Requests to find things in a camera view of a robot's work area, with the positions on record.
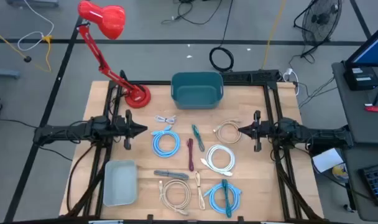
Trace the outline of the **grey desk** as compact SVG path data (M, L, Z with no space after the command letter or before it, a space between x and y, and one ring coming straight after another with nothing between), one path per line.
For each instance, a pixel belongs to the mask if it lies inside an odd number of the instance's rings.
M343 158L349 174L349 184L353 191L371 197L362 183L358 170L378 165L378 145L356 144L343 150ZM378 207L374 202L353 193L354 203L361 220L378 222Z
M378 89L352 91L344 79L344 65L336 62L331 67L353 141L356 143L378 144L378 112L366 111L364 106L366 103L374 101ZM373 70L378 76L378 67L374 67Z

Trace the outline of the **black box with labels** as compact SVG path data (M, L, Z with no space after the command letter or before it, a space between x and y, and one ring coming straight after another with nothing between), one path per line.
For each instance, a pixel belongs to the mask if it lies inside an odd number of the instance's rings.
M352 91L373 90L378 86L378 76L372 67L347 68L344 78Z

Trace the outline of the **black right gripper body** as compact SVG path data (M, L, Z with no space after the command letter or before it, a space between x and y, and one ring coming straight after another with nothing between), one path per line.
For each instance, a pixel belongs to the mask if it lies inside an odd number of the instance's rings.
M268 138L274 133L269 121L260 120L260 111L256 110L254 113L254 122L251 124L251 139L256 141L254 151L259 152L262 149L260 138Z

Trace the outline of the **yellow blue round object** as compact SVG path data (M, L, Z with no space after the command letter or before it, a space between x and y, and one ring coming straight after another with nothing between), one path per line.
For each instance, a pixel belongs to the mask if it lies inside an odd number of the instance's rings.
M340 182L347 182L349 180L349 175L345 163L334 166L331 169L331 173L335 177L335 179Z

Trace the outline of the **light grey plastic bin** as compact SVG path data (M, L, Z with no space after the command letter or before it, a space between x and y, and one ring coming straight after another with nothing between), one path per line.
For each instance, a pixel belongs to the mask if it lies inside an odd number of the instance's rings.
M130 205L137 200L137 166L133 160L113 160L104 171L103 204Z

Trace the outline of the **white paper sheet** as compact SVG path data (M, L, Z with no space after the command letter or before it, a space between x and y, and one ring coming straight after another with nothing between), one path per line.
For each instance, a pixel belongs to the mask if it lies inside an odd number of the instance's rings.
M344 161L335 148L328 149L319 155L312 157L314 168L317 172L322 173L342 164Z

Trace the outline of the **grey floor bar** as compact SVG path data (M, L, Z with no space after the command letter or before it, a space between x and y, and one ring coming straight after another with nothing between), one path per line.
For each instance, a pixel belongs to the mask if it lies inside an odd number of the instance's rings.
M9 77L9 78L18 79L18 78L20 78L20 76L21 76L21 74L18 71L0 69L0 77Z

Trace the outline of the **red desk lamp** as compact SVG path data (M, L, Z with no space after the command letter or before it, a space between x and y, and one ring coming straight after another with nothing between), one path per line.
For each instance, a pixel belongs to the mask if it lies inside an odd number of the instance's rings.
M90 24L94 23L105 37L110 40L117 39L122 34L125 26L126 13L124 8L118 5L101 7L88 0L82 0L78 4L78 14L87 21L78 25L77 29L98 61L99 72L125 89L125 101L131 108L143 108L149 104L151 99L150 90L144 85L134 85L127 81L125 76L120 77L114 73L90 34Z

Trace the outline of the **black computer monitor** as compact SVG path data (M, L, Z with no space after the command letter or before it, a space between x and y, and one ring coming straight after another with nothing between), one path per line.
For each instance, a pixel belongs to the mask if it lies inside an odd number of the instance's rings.
M345 64L378 67L378 30L345 61Z

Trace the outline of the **black keyboard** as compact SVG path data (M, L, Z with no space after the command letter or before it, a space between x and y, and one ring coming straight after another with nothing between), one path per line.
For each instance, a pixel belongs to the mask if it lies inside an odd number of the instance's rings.
M359 176L376 206L378 206L378 165L358 170Z

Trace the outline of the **black floor fan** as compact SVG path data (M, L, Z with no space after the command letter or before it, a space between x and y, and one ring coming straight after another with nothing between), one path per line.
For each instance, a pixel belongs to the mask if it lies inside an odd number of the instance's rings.
M320 45L329 42L342 13L342 0L311 0L294 19L294 28L300 29L305 45L311 49L300 57L311 54Z

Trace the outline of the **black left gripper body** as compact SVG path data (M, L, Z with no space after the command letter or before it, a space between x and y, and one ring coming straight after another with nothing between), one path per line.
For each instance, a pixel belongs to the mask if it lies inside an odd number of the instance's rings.
M116 118L116 132L117 136L123 136L124 139L124 148L131 150L130 138L133 138L132 133L132 113L130 110L126 110L125 117L117 116Z

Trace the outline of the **teal plastic bin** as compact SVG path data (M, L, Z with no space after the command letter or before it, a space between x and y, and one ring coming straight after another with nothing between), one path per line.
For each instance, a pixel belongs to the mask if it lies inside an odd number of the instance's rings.
M171 80L171 97L180 110L212 110L224 96L223 78L216 72L180 72Z

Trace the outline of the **white power adapter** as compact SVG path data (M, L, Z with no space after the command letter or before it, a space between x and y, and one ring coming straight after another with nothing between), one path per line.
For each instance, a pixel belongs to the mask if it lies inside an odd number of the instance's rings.
M290 80L291 76L294 77L293 83L295 85L295 95L298 96L299 91L300 91L299 87L298 87L299 79L298 79L298 75L293 71L293 69L292 68L286 69L286 71L282 75L282 78L283 78L284 82L291 82L291 80Z

